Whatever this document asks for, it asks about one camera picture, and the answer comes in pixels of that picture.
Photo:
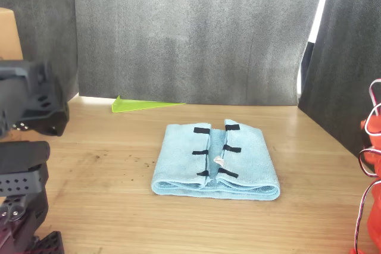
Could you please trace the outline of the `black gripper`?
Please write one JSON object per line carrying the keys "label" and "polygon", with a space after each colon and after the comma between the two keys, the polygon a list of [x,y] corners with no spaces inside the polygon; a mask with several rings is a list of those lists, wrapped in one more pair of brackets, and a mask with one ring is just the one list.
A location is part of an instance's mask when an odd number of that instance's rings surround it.
{"label": "black gripper", "polygon": [[69,121],[68,104],[52,110],[27,109],[12,128],[19,131],[35,131],[45,136],[63,135]]}

